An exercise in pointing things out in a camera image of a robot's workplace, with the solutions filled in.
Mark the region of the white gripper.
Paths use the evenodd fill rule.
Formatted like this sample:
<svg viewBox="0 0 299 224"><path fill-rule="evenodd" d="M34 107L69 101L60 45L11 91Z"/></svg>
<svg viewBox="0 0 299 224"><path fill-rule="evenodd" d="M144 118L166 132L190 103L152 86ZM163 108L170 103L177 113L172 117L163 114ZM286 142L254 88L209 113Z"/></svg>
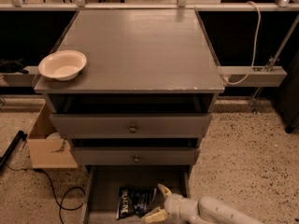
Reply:
<svg viewBox="0 0 299 224"><path fill-rule="evenodd" d="M163 194L164 209L154 208L141 218L142 224L159 223L166 220L166 224L198 224L198 201L185 198L173 193L163 184L158 184L159 191Z"/></svg>

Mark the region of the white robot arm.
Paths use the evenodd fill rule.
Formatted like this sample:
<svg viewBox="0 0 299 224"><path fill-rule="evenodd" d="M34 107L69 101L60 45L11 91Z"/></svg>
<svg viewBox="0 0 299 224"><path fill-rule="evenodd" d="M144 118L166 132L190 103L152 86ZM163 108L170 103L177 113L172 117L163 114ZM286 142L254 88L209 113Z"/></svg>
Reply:
<svg viewBox="0 0 299 224"><path fill-rule="evenodd" d="M154 208L141 218L142 224L263 224L222 201L204 195L198 201L173 193L163 184L164 209Z"/></svg>

